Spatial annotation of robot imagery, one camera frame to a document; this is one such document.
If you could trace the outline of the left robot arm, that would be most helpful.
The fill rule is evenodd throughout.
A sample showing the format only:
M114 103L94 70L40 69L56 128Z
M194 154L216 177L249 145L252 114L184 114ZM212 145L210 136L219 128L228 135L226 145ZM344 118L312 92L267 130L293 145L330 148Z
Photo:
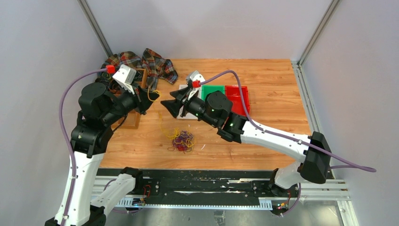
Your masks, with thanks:
M137 83L119 96L99 82L83 88L77 124L66 138L70 168L64 196L57 214L46 221L47 226L103 226L125 195L143 191L142 171L126 167L98 197L92 197L99 165L114 134L112 125L130 111L146 114L158 97Z

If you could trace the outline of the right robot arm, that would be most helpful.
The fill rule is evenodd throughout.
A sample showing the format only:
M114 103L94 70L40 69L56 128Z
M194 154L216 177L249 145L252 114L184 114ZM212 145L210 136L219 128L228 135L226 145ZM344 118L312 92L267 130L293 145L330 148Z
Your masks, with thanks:
M210 126L228 142L252 144L279 151L295 159L284 168L273 171L269 190L275 196L282 196L292 185L303 181L323 184L330 169L330 153L324 135L314 132L311 136L288 133L267 127L247 116L232 111L232 101L220 91L206 96L204 100L196 95L189 96L191 88L172 91L172 100L161 104L177 118L179 113L190 113Z

